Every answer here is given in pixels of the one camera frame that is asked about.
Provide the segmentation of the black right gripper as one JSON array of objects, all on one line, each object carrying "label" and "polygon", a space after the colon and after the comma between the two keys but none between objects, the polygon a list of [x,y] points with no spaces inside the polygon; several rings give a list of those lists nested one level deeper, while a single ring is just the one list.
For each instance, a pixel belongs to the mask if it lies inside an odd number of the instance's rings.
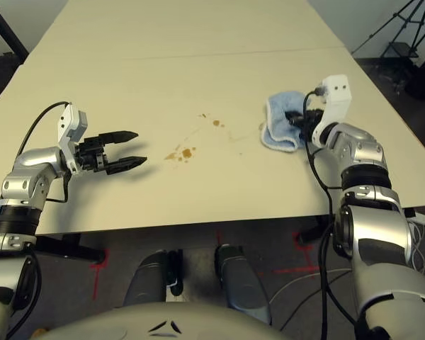
[{"label": "black right gripper", "polygon": [[324,111],[320,108],[305,109],[302,114],[297,111],[288,110],[285,112],[285,117],[289,123],[302,130],[304,138],[312,138],[315,128],[322,120]]}]

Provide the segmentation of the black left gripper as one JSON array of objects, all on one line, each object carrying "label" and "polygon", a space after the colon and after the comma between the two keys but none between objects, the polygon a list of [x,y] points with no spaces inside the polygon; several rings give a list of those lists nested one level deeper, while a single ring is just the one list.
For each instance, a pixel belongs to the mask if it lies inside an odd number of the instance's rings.
[{"label": "black left gripper", "polygon": [[76,146],[75,159],[84,171],[105,171],[108,175],[129,171],[145,163],[147,158],[131,156],[108,163],[104,146],[128,142],[138,136],[136,132],[122,130],[85,138]]}]

